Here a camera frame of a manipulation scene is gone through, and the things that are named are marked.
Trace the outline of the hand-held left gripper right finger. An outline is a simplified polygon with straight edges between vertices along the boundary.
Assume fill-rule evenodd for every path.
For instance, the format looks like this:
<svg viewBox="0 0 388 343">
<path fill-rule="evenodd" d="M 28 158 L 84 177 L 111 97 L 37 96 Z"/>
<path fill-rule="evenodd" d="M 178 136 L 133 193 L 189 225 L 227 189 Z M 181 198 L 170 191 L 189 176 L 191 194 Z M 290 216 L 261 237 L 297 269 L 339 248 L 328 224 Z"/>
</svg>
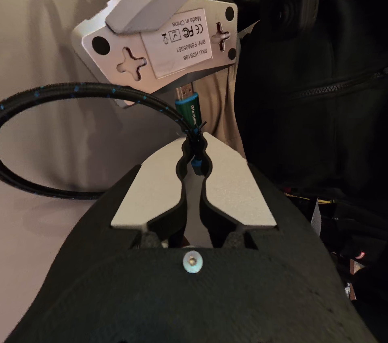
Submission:
<svg viewBox="0 0 388 343">
<path fill-rule="evenodd" d="M 200 219 L 210 237 L 275 228 L 277 222 L 245 158 L 207 132 L 202 143 Z"/>
</svg>

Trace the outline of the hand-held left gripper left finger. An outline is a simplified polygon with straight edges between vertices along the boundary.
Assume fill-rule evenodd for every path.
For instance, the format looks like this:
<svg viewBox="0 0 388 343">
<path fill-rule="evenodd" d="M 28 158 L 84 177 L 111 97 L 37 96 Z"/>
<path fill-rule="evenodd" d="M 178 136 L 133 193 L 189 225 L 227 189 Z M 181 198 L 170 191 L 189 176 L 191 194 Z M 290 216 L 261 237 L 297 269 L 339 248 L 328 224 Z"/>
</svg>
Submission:
<svg viewBox="0 0 388 343">
<path fill-rule="evenodd" d="M 184 230 L 187 196 L 183 180 L 190 160 L 187 138 L 178 138 L 148 157 L 116 211 L 111 226 L 154 232 L 159 238 L 170 238 Z"/>
</svg>

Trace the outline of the khaki trousers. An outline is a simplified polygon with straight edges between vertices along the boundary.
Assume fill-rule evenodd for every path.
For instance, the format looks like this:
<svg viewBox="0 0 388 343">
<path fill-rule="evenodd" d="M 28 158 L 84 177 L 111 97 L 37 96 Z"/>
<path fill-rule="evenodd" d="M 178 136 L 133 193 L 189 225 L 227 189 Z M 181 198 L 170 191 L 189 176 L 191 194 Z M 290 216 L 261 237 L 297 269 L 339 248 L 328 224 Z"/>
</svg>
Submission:
<svg viewBox="0 0 388 343">
<path fill-rule="evenodd" d="M 234 94 L 237 64 L 193 83 L 199 95 L 202 129 L 237 151 L 243 158 L 245 152 L 234 112 Z"/>
</svg>

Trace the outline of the black zippered jacket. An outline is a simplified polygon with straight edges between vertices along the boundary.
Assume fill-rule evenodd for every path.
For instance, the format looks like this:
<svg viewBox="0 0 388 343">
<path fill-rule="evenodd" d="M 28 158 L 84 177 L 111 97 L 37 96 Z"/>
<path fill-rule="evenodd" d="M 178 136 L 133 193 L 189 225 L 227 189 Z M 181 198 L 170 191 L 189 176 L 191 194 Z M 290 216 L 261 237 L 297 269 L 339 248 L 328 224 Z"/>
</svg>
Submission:
<svg viewBox="0 0 388 343">
<path fill-rule="evenodd" d="M 312 30 L 244 38 L 234 109 L 272 182 L 387 198 L 387 0 L 320 0 Z"/>
</svg>

